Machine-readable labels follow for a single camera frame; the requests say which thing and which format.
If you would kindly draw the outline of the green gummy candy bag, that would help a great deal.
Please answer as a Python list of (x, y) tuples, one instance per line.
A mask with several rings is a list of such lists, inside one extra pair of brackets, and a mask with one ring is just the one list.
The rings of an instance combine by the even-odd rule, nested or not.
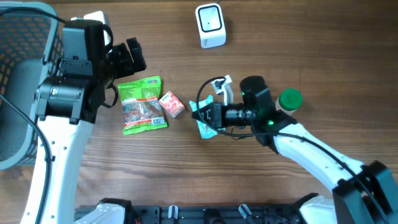
[(125, 136), (168, 126), (159, 103), (161, 89), (159, 76), (118, 84)]

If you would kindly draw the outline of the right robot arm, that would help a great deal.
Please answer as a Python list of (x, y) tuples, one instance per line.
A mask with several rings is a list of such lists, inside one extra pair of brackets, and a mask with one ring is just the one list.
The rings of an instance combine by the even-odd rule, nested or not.
[(317, 178), (332, 194), (310, 194), (292, 206), (302, 223), (397, 223), (397, 183), (383, 163), (366, 165), (310, 134), (291, 115), (278, 110), (261, 76), (240, 83), (242, 103), (234, 103), (230, 76), (208, 80), (222, 102), (197, 106), (192, 117), (219, 134), (254, 137)]

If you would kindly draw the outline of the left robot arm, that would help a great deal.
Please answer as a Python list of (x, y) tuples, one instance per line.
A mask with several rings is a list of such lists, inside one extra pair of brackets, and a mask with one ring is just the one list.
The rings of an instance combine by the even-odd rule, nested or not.
[(63, 55), (35, 96), (39, 141), (23, 223), (73, 222), (81, 159), (106, 90), (146, 68), (137, 39), (106, 42), (112, 34), (88, 19), (67, 21), (62, 29)]

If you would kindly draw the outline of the green lid stock jar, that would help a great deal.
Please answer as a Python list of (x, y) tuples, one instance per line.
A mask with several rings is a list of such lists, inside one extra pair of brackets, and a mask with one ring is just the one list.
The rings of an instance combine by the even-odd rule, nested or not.
[(284, 90), (275, 101), (275, 109), (287, 115), (292, 115), (303, 103), (301, 92), (294, 88)]

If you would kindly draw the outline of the mint green wipes pack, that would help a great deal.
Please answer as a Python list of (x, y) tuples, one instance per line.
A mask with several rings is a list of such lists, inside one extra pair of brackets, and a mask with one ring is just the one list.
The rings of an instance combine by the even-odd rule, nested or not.
[[(212, 102), (213, 102), (213, 96), (209, 95), (205, 100), (199, 102), (199, 107), (202, 108), (206, 105), (209, 105)], [(192, 109), (192, 112), (195, 113), (197, 111), (197, 104), (194, 101), (190, 101), (189, 105)], [(216, 131), (210, 129), (207, 125), (205, 125), (201, 121), (196, 120), (196, 122), (198, 124), (200, 136), (202, 139), (210, 139), (218, 134)]]

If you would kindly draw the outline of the red white tissue pack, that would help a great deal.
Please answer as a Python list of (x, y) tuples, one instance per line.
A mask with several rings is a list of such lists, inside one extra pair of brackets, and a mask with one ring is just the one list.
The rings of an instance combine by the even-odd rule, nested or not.
[(168, 91), (159, 100), (159, 103), (173, 118), (176, 118), (185, 109), (184, 104), (171, 91)]

